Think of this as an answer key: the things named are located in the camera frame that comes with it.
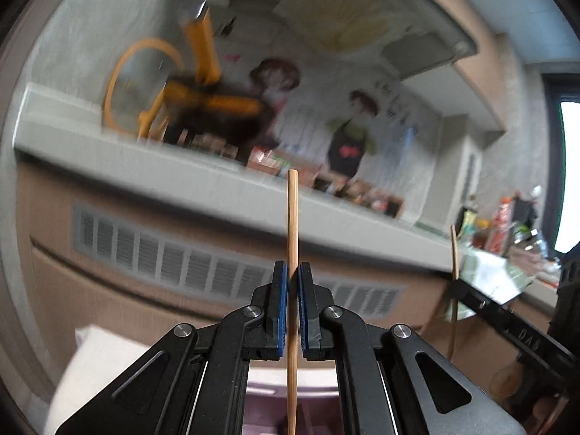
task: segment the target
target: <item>wall mural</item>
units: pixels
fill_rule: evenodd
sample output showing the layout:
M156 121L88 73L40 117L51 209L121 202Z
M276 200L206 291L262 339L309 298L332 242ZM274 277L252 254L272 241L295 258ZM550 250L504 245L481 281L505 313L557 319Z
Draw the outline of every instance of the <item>wall mural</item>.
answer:
M225 79L276 111L263 147L398 195L405 218L417 219L440 131L429 107L377 64L316 52L270 15L212 16L216 28L236 17L216 38Z

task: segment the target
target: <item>green shirt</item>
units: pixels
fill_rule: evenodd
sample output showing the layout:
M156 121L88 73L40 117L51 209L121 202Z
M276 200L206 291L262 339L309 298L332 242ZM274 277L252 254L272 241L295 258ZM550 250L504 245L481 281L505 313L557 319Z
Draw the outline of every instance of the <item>green shirt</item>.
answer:
M344 126L344 133L347 136L358 141L365 139L366 140L365 153L369 155L375 155L376 145L375 142L370 138L370 135L366 127L359 126L356 124L356 122L352 120L350 120L349 122L348 119L340 119L340 118L335 118L331 119L330 121L327 121L326 127L330 132L334 134L337 130L341 128L341 126L343 126L343 124L346 124L346 126Z

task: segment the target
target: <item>black apron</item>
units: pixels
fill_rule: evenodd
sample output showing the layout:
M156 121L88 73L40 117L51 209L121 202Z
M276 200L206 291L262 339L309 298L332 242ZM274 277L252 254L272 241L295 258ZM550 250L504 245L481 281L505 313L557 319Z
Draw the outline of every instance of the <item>black apron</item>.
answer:
M331 170L352 178L359 170L359 165L365 153L366 136L361 140L348 136L344 132L344 128L350 121L349 119L342 124L332 136L327 157Z

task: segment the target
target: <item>gray vent grille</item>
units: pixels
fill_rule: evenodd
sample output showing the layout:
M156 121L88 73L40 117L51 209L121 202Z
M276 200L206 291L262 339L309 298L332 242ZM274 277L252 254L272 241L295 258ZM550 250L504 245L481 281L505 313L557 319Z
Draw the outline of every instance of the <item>gray vent grille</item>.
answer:
M74 207L73 245L120 273L209 301L245 304L256 287L272 278L273 261L141 228L83 205ZM330 276L314 278L335 302L365 317L387 315L404 287Z

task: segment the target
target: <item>brown hair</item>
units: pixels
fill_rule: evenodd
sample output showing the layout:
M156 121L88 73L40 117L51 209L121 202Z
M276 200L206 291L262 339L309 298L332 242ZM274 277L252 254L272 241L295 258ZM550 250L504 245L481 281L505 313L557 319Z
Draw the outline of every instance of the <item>brown hair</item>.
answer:
M264 59L249 74L251 81L260 88L260 91L266 91L268 88L263 79L263 74L267 70L281 70L284 73L286 81L282 87L283 91L292 91L300 84L300 70L294 63L283 59Z
M350 92L349 98L350 101L359 100L365 111L374 115L375 117L379 114L379 105L368 93L365 93L362 90L353 90Z

